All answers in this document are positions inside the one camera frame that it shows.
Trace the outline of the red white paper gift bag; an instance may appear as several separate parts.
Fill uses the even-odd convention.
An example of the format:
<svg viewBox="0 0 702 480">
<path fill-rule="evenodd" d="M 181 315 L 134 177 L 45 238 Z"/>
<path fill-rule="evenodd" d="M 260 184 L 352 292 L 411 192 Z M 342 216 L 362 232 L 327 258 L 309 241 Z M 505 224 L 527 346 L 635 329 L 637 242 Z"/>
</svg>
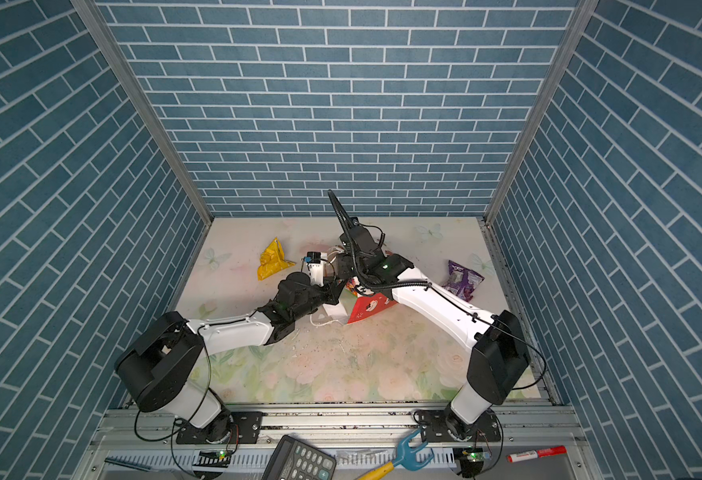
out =
<svg viewBox="0 0 702 480">
<path fill-rule="evenodd" d="M 325 267 L 325 277 L 334 277 L 334 246 L 325 251 L 329 265 Z M 333 322 L 342 325 L 352 324 L 370 318 L 395 305 L 381 293 L 361 294 L 362 288 L 356 278 L 351 279 L 337 305 L 322 305 L 317 313 L 309 315 L 311 324 L 322 327 Z"/>
</svg>

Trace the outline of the yellow snack packet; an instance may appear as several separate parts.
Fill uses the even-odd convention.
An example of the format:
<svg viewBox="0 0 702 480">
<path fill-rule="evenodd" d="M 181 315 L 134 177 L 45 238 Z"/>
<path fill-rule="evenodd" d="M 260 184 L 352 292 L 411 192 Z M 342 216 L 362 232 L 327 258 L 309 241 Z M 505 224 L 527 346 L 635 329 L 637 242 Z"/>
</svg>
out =
<svg viewBox="0 0 702 480">
<path fill-rule="evenodd" d="M 285 258 L 282 243 L 278 238 L 274 238 L 260 255 L 260 266 L 257 268 L 257 278 L 260 281 L 291 268 L 295 265 L 293 261 Z"/>
</svg>

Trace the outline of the purple snack packet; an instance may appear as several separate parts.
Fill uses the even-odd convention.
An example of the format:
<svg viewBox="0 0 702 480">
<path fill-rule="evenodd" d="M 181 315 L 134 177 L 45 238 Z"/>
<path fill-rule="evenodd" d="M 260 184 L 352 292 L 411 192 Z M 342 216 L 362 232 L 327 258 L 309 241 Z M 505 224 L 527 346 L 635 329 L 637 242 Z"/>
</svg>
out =
<svg viewBox="0 0 702 480">
<path fill-rule="evenodd" d="M 470 302 L 485 277 L 453 260 L 449 260 L 447 266 L 448 277 L 442 287 L 461 300 Z"/>
</svg>

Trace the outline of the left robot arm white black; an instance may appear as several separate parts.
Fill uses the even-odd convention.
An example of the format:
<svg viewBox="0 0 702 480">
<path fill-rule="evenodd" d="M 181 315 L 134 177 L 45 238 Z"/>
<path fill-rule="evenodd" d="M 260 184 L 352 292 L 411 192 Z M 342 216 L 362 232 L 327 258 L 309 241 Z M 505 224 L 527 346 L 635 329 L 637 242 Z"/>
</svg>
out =
<svg viewBox="0 0 702 480">
<path fill-rule="evenodd" d="M 143 413 L 162 411 L 207 430 L 212 441 L 227 432 L 229 411 L 190 376 L 200 359 L 282 341 L 296 322 L 319 307 L 339 301 L 348 279 L 327 277 L 319 286 L 306 273 L 279 282 L 275 297 L 253 312 L 230 318 L 191 320 L 171 311 L 156 319 L 116 360 L 115 372 Z"/>
</svg>

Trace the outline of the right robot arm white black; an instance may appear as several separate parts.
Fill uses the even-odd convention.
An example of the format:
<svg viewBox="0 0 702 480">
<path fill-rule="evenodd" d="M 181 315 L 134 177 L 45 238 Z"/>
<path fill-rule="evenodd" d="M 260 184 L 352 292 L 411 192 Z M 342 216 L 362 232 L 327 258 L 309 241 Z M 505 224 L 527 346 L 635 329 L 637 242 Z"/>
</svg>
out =
<svg viewBox="0 0 702 480">
<path fill-rule="evenodd" d="M 445 424 L 458 440 L 472 436 L 477 421 L 502 404 L 530 364 L 521 322 L 511 312 L 476 307 L 433 283 L 398 254 L 337 253 L 332 258 L 343 280 L 409 307 L 445 331 L 470 354 L 466 380 L 445 409 Z"/>
</svg>

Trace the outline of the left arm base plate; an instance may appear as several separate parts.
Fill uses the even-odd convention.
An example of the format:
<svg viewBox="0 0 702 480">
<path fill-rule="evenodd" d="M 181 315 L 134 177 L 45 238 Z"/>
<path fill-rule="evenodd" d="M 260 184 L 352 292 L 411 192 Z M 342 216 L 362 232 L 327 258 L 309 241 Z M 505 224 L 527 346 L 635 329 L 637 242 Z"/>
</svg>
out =
<svg viewBox="0 0 702 480">
<path fill-rule="evenodd" d="M 175 440 L 181 445 L 255 444 L 260 435 L 263 417 L 261 411 L 224 410 L 206 427 L 197 428 L 190 424 L 182 426 Z"/>
</svg>

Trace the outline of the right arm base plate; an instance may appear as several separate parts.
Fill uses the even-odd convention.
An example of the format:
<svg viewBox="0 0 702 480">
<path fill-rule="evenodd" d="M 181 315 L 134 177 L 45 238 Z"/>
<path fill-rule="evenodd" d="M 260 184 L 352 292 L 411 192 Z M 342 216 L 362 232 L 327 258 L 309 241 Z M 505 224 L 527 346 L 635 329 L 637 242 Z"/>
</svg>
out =
<svg viewBox="0 0 702 480">
<path fill-rule="evenodd" d="M 491 410 L 483 412 L 473 423 L 460 420 L 449 408 L 413 412 L 413 420 L 421 429 L 421 439 L 428 442 L 499 442 L 500 423 Z"/>
</svg>

